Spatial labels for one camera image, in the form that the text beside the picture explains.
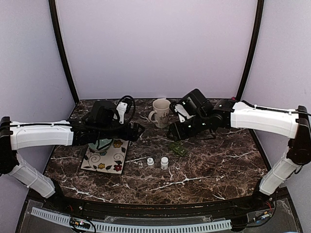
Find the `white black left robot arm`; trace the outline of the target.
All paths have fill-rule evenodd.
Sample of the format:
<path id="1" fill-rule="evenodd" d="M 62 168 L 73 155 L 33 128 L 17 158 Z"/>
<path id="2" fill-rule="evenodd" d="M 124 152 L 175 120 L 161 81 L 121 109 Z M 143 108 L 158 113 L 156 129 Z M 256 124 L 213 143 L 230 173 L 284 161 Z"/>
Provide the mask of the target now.
<path id="1" fill-rule="evenodd" d="M 19 149 L 40 146 L 82 146 L 96 144 L 102 139 L 137 141 L 145 128 L 132 122 L 136 104 L 129 96 L 117 104 L 107 100 L 94 102 L 81 119 L 56 122 L 21 123 L 5 116 L 0 121 L 0 173 L 8 174 L 39 193 L 57 211 L 69 207 L 58 182 L 44 176 L 17 153 Z"/>

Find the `black front table rail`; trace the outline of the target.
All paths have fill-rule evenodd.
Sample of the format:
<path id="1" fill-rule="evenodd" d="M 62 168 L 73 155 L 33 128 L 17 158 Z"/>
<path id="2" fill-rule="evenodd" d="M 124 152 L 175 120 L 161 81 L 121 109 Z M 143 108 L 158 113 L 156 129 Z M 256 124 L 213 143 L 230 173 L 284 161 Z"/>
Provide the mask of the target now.
<path id="1" fill-rule="evenodd" d="M 262 204 L 256 204 L 252 196 L 231 200 L 174 205 L 119 204 L 69 197 L 64 197 L 62 203 L 63 206 L 58 208 L 55 202 L 48 202 L 35 191 L 29 191 L 22 210 L 26 214 L 32 210 L 32 207 L 37 206 L 53 213 L 60 212 L 89 221 L 93 219 L 103 220 L 108 216 L 142 219 L 212 216 L 213 219 L 224 217 L 235 219 L 239 224 L 245 224 L 247 217 L 250 217 L 251 214 L 258 215 L 259 212 L 265 209 L 276 216 L 296 216 L 292 199 L 288 189 L 285 187 L 277 189 L 276 192 Z"/>

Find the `white pill bottle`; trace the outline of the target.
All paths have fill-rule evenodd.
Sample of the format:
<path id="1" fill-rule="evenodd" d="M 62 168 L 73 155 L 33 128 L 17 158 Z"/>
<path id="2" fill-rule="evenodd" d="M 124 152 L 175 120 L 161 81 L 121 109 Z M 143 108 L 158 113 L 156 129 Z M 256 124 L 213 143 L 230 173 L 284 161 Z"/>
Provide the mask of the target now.
<path id="1" fill-rule="evenodd" d="M 149 168 L 153 168 L 155 166 L 155 162 L 154 162 L 152 157 L 149 157 L 147 159 L 147 165 L 148 165 Z"/>
<path id="2" fill-rule="evenodd" d="M 162 157 L 160 161 L 161 169 L 166 170 L 169 166 L 169 159 L 167 157 Z"/>

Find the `black frame post right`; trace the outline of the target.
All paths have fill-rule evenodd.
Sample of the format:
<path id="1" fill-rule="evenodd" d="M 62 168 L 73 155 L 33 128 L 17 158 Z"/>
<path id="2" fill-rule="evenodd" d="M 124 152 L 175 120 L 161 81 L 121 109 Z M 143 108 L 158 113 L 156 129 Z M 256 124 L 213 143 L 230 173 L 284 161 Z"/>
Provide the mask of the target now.
<path id="1" fill-rule="evenodd" d="M 240 81 L 239 88 L 236 94 L 236 100 L 238 101 L 240 101 L 243 97 L 245 87 L 247 84 L 247 80 L 250 74 L 251 66 L 253 63 L 253 58 L 255 55 L 259 32 L 260 32 L 261 20 L 262 20 L 263 9 L 264 9 L 264 2 L 265 2 L 264 0 L 257 0 L 256 14 L 255 14 L 255 19 L 254 19 L 254 25 L 253 25 L 250 45 L 249 45 L 241 81 Z"/>

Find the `black frame post left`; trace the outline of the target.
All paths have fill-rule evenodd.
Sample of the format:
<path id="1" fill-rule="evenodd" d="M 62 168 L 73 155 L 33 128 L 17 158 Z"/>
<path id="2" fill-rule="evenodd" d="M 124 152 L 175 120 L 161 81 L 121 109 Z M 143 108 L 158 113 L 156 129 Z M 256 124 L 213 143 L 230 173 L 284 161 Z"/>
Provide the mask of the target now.
<path id="1" fill-rule="evenodd" d="M 56 40 L 58 53 L 59 53 L 60 60 L 62 63 L 63 71 L 65 74 L 67 84 L 68 84 L 71 96 L 73 98 L 73 101 L 75 104 L 77 104 L 80 100 L 78 97 L 76 87 L 74 85 L 73 77 L 71 74 L 69 62 L 68 62 L 66 51 L 65 51 L 65 46 L 64 46 L 64 42 L 62 38 L 61 28 L 60 28 L 60 22 L 59 22 L 58 13 L 57 13 L 56 1 L 48 0 L 48 3 L 49 3 L 50 15 L 51 15 L 52 26 L 53 26 L 53 31 L 54 31 L 54 37 Z"/>

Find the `black frame post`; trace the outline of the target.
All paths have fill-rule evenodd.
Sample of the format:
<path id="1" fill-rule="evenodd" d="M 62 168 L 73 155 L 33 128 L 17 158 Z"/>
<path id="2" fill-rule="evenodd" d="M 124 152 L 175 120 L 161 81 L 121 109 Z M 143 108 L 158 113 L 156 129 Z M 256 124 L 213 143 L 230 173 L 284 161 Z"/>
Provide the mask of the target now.
<path id="1" fill-rule="evenodd" d="M 254 25 L 253 25 L 250 45 L 249 45 L 241 81 L 240 81 L 239 88 L 236 94 L 236 100 L 238 101 L 240 101 L 243 97 L 245 87 L 247 84 L 247 80 L 250 74 L 251 66 L 253 63 L 253 58 L 255 55 L 259 32 L 260 32 L 261 20 L 262 20 L 263 9 L 264 9 L 264 2 L 265 2 L 264 0 L 257 0 L 256 14 L 255 14 L 255 19 L 254 19 Z"/>
<path id="2" fill-rule="evenodd" d="M 68 84 L 71 96 L 73 98 L 73 101 L 75 104 L 77 104 L 80 100 L 78 97 L 76 87 L 74 85 L 73 77 L 71 74 L 69 62 L 68 62 L 66 51 L 65 51 L 65 46 L 64 46 L 64 42 L 62 38 L 61 28 L 60 28 L 60 22 L 59 22 L 58 13 L 57 13 L 56 1 L 48 0 L 48 3 L 49 3 L 50 15 L 51 15 L 52 26 L 53 26 L 53 31 L 54 31 L 54 37 L 56 40 L 58 53 L 59 53 L 60 60 L 62 63 L 63 71 L 65 74 L 67 84 Z"/>

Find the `white mug with coral pattern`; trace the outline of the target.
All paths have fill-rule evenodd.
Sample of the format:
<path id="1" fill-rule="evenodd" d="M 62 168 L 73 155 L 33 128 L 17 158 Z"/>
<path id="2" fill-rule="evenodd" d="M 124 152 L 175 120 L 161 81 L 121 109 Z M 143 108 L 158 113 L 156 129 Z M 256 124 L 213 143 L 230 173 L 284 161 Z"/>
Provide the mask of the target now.
<path id="1" fill-rule="evenodd" d="M 167 99 L 156 99 L 153 101 L 153 110 L 149 113 L 148 119 L 156 127 L 163 129 L 168 126 L 170 104 L 171 102 Z"/>

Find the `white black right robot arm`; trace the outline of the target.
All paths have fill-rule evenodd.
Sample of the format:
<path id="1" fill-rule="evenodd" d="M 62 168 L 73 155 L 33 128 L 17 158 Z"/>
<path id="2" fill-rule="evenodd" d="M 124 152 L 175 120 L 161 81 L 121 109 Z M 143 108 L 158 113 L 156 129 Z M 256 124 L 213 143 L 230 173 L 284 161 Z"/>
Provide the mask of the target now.
<path id="1" fill-rule="evenodd" d="M 169 125 L 167 137 L 185 140 L 218 128 L 252 129 L 285 136 L 288 147 L 273 168 L 261 179 L 258 192 L 248 199 L 248 207 L 259 210 L 267 196 L 298 168 L 311 161 L 311 126 L 304 106 L 297 109 L 277 109 L 252 105 L 246 101 L 222 99 L 211 103 L 199 89 L 194 89 L 179 101 L 170 104 L 179 120 Z"/>

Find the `square floral plate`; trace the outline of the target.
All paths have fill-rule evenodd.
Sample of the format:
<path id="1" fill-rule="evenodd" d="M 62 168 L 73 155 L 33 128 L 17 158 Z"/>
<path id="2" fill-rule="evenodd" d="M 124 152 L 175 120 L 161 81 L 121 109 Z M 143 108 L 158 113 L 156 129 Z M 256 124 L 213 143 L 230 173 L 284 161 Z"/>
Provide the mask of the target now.
<path id="1" fill-rule="evenodd" d="M 102 148 L 100 151 L 95 150 L 97 145 L 98 143 L 86 148 L 80 169 L 121 175 L 130 142 L 122 139 L 114 139 L 109 147 L 99 147 Z"/>

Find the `plain celadon green bowl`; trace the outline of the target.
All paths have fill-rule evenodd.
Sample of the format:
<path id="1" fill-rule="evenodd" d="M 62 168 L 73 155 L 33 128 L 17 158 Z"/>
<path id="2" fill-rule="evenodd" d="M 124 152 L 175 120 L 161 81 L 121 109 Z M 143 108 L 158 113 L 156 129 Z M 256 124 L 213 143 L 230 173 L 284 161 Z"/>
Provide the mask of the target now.
<path id="1" fill-rule="evenodd" d="M 95 143 L 89 143 L 88 147 L 94 152 L 104 152 L 110 148 L 113 139 L 100 139 Z"/>

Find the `green weekly pill organizer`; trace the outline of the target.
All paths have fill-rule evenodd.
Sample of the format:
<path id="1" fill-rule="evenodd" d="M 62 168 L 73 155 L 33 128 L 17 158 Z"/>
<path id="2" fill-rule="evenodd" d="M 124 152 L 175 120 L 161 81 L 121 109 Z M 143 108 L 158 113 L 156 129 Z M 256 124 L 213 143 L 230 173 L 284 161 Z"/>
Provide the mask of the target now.
<path id="1" fill-rule="evenodd" d="M 187 150 L 179 143 L 173 142 L 169 145 L 170 150 L 179 156 L 185 156 L 187 154 Z"/>

